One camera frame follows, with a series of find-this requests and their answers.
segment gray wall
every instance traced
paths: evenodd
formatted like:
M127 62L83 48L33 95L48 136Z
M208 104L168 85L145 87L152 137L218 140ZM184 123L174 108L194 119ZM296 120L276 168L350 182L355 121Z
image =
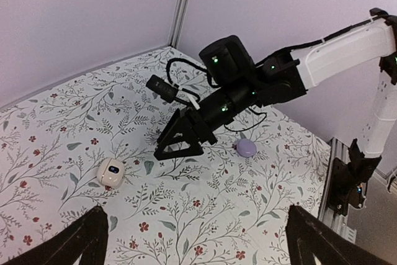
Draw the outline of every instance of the gray wall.
M0 107L167 44L177 0L0 0Z
M316 40L360 22L373 7L397 14L396 0L189 0L179 48L198 58L209 43L236 34L258 61L279 48ZM369 113L377 78L375 60L277 108L324 140L335 136L350 144ZM396 144L394 130L379 166L383 173L397 165Z

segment purple object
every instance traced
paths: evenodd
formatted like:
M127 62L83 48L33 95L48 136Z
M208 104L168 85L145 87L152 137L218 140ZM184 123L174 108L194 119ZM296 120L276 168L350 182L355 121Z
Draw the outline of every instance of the purple object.
M241 139L236 145L237 152L245 157L250 158L256 154L256 145L254 142L248 139Z

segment red flower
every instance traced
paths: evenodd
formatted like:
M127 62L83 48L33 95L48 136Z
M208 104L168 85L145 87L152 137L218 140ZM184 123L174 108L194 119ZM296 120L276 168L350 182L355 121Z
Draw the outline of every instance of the red flower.
M236 253L236 258L239 259L239 260L241 261L242 259L244 259L244 258L246 257L245 254L246 254L245 251L238 251L238 252Z
M131 242L130 242L130 248L136 249L137 247L138 247L138 245L135 243L135 241L134 241L134 240L131 240Z
M149 224L146 222L140 223L139 224L141 232L145 232L149 230Z
M30 237L30 235L25 235L24 237L24 243L26 243L26 245L30 246L31 242L32 242L32 238Z
M195 252L196 252L196 256L200 256L203 253L203 248L201 246L196 246L194 248Z

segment floral pattern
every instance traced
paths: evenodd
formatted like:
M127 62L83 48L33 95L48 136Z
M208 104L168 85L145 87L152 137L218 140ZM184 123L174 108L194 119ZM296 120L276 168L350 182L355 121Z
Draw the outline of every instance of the floral pattern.
M0 112L0 263L99 204L109 218L106 264L289 264L288 207L317 215L329 147L266 107L254 129L219 128L202 156L156 161L156 140L180 105L145 84L153 73L165 77L173 57L192 60L162 48ZM212 92L189 66L175 63L171 76L202 97ZM260 119L247 110L229 128ZM253 158L237 154L240 138L255 142ZM106 157L125 164L118 189L96 179Z

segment floral tablecloth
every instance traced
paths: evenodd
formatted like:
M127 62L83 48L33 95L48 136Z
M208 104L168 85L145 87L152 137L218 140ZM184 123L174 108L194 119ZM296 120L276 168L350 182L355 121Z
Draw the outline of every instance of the floral tablecloth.
M109 218L106 264L289 263L287 210L300 204L317 215L328 145L267 107L255 129L218 129L218 143L204 144L202 156L157 161L156 139L179 105L145 84L180 56L192 60L162 48L0 112L0 263L97 204ZM176 63L172 76L203 96L212 91L189 66ZM261 117L243 112L231 128ZM255 157L238 156L239 138L256 143ZM106 157L125 163L119 189L96 180Z

